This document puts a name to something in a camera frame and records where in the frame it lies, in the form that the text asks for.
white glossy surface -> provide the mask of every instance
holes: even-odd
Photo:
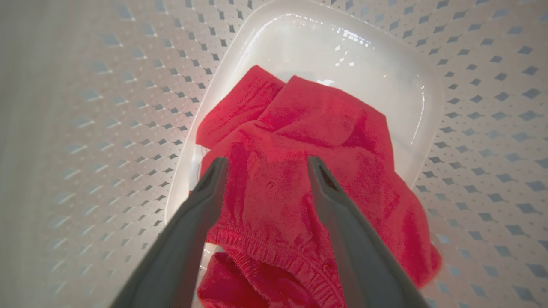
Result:
[[[443,110],[433,69],[363,21],[317,3],[275,1],[246,20],[208,88],[181,155],[168,218],[198,180],[206,153],[195,144],[199,124],[253,65],[283,81],[297,75],[339,88],[385,114],[396,172],[412,186]]]

red fabric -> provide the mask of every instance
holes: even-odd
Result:
[[[424,286],[441,257],[426,215],[394,172],[386,119],[335,88],[255,66],[198,128],[197,143],[229,172],[214,256],[198,289],[205,307],[343,307],[327,229],[310,192],[306,160],[320,157],[413,282]]]

wrinkled fabric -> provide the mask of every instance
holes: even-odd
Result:
[[[196,143],[229,161],[220,245],[198,288],[205,307],[343,307],[306,160],[320,157],[417,287],[438,272],[418,199],[395,173],[386,118],[335,88],[255,66],[200,124]]]

laundry basket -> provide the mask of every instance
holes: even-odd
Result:
[[[108,307],[192,188],[198,109],[267,2],[0,4],[1,307]],[[318,3],[438,80],[408,181],[444,258],[430,306],[548,305],[548,2]]]

clothing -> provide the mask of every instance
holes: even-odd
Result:
[[[343,307],[327,229],[310,192],[320,157],[416,286],[441,257],[416,196],[395,173],[383,114],[338,89],[254,66],[200,124],[196,143],[229,161],[224,203],[198,288],[205,307]]]

